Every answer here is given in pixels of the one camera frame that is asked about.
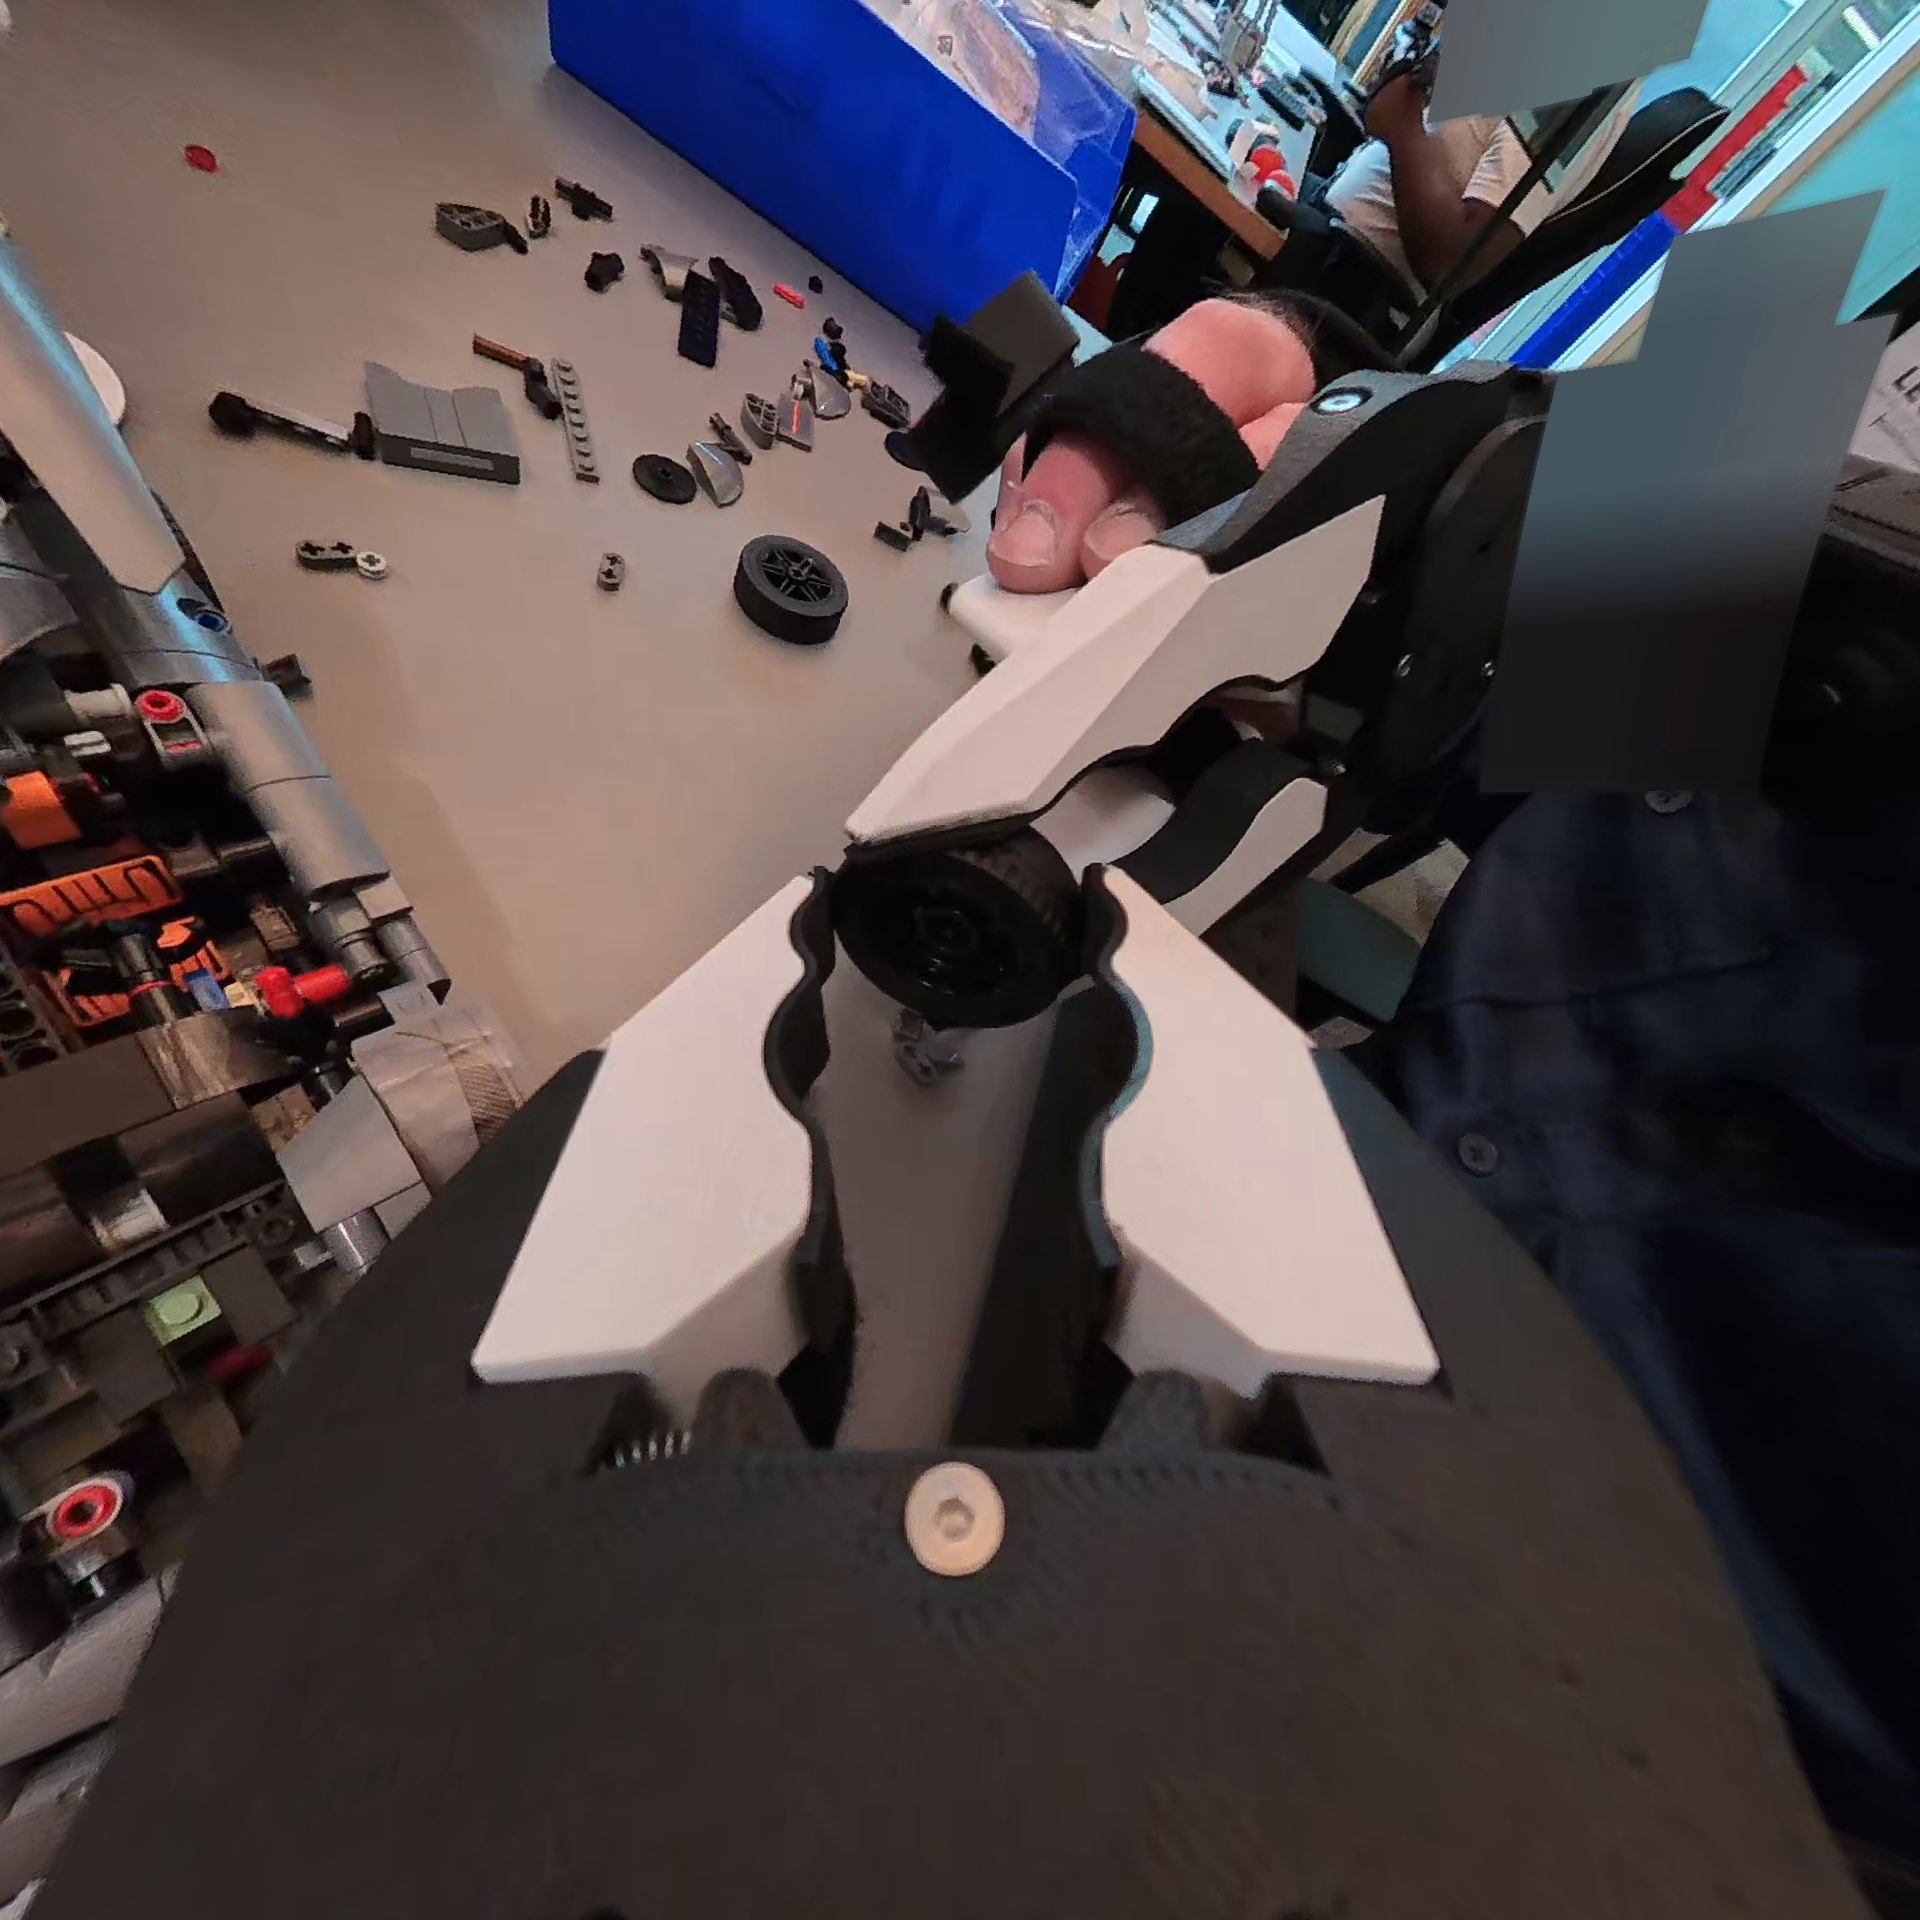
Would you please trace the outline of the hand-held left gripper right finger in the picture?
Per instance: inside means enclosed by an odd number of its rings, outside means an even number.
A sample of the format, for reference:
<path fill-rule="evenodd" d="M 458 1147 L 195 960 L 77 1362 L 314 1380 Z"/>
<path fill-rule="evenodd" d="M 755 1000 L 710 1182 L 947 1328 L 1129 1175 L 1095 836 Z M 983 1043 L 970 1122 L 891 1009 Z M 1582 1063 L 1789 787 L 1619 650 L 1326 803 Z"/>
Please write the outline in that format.
<path fill-rule="evenodd" d="M 1443 1361 L 1306 1031 L 1125 872 L 1087 887 L 1091 975 L 1135 1048 L 1093 1138 L 1117 1361 L 1241 1407 L 1275 1379 L 1433 1386 Z"/>

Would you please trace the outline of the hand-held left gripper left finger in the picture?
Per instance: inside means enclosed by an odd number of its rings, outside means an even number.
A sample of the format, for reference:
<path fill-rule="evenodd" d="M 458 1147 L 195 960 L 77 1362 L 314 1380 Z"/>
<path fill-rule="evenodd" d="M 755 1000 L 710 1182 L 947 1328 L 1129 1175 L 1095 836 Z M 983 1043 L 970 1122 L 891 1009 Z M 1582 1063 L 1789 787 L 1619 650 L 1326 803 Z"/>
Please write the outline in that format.
<path fill-rule="evenodd" d="M 814 872 L 613 1034 L 472 1351 L 481 1380 L 637 1376 L 691 1426 L 713 1379 L 755 1370 L 833 1448 L 858 1343 L 811 1103 L 833 968 Z"/>

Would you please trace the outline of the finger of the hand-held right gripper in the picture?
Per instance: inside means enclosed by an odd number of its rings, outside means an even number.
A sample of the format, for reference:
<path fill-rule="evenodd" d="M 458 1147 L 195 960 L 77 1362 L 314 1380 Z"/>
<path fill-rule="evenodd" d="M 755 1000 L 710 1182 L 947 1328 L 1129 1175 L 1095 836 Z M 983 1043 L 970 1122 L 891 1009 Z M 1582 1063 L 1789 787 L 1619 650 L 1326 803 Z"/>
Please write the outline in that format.
<path fill-rule="evenodd" d="M 1171 545 L 1123 556 L 901 755 L 849 840 L 1027 823 L 1216 690 L 1299 679 L 1373 574 L 1384 507 L 1368 499 L 1229 571 Z"/>
<path fill-rule="evenodd" d="M 1037 830 L 1072 876 L 1113 867 L 1201 935 L 1306 854 L 1326 817 L 1328 792 L 1304 760 L 1237 739 L 1191 777 L 1147 760 L 1095 768 Z"/>

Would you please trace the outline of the grey lego car model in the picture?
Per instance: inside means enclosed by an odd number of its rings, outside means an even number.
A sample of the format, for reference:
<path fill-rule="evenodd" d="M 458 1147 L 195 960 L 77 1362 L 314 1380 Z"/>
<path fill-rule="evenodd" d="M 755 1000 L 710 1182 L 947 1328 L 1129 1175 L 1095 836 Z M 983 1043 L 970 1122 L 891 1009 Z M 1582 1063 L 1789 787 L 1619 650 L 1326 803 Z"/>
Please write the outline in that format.
<path fill-rule="evenodd" d="M 6 1848 L 71 1817 L 320 1319 L 522 1107 L 485 1006 L 2 267 Z"/>

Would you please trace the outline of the grey lego panel assembly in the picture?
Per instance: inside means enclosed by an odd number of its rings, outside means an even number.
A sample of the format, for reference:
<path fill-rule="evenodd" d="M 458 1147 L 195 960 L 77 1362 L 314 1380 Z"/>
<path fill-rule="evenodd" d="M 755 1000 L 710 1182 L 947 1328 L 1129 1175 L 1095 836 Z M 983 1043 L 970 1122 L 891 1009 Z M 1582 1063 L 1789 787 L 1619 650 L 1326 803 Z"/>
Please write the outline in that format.
<path fill-rule="evenodd" d="M 237 441 L 270 436 L 366 465 L 472 478 L 514 490 L 522 452 L 506 400 L 493 386 L 435 388 L 368 359 L 366 404 L 350 423 L 278 412 L 238 392 L 209 400 L 209 423 Z"/>

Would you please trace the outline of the person's right hand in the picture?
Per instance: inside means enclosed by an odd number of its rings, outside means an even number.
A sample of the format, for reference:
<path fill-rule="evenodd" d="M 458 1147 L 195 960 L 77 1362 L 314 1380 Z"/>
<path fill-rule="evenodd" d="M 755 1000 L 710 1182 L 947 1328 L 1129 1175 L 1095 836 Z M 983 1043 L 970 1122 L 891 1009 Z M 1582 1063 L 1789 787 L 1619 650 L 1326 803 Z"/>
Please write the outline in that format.
<path fill-rule="evenodd" d="M 999 475 L 987 570 L 1009 592 L 1093 580 L 1203 507 L 1247 491 L 1321 380 L 1307 323 L 1266 299 L 1208 299 L 1106 350 L 1043 447 Z"/>

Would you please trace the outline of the wooden desk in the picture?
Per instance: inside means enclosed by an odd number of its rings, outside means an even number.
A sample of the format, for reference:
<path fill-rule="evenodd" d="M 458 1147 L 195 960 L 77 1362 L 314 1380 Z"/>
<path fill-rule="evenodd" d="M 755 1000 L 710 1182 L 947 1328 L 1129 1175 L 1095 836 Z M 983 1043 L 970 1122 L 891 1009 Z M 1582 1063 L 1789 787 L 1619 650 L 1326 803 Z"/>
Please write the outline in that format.
<path fill-rule="evenodd" d="M 1259 211 L 1263 185 L 1249 174 L 1258 147 L 1280 155 L 1272 185 L 1299 188 L 1315 145 L 1328 128 L 1328 107 L 1307 87 L 1214 95 L 1208 84 L 1168 87 L 1136 70 L 1135 147 L 1175 190 L 1224 224 L 1234 250 L 1265 265 L 1286 250 L 1286 232 Z"/>

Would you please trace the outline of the black office chair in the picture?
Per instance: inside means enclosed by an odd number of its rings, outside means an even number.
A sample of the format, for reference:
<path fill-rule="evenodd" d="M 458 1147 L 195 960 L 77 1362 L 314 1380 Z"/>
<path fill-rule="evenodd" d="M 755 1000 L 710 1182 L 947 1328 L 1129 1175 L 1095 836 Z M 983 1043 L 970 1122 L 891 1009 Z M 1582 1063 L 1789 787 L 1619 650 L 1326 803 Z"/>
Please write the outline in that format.
<path fill-rule="evenodd" d="M 1677 169 L 1726 120 L 1726 107 L 1694 87 L 1681 87 L 1640 107 L 1599 171 L 1563 209 L 1494 271 L 1467 283 L 1418 344 L 1408 367 L 1432 371 L 1443 355 L 1489 321 L 1535 296 L 1558 275 L 1621 243 L 1678 188 Z"/>

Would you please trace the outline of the clear plastic bags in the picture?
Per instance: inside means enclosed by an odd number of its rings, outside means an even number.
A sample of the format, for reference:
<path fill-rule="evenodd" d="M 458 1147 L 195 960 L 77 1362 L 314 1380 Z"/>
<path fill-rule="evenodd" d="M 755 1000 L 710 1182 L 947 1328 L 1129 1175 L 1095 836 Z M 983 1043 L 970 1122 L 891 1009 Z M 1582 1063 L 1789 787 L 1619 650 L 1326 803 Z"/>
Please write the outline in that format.
<path fill-rule="evenodd" d="M 901 2 L 895 31 L 1039 153 L 1127 153 L 1136 107 L 1043 6 Z"/>

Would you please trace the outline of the blue plastic box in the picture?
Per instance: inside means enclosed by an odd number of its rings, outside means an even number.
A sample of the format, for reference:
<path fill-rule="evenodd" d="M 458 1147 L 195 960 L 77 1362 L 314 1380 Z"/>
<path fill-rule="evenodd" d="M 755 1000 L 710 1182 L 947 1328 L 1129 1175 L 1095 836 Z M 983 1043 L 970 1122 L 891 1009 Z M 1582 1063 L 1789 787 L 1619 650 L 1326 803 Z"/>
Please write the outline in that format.
<path fill-rule="evenodd" d="M 550 50 L 915 330 L 1067 298 L 1129 158 L 1037 152 L 858 2 L 554 2 Z"/>

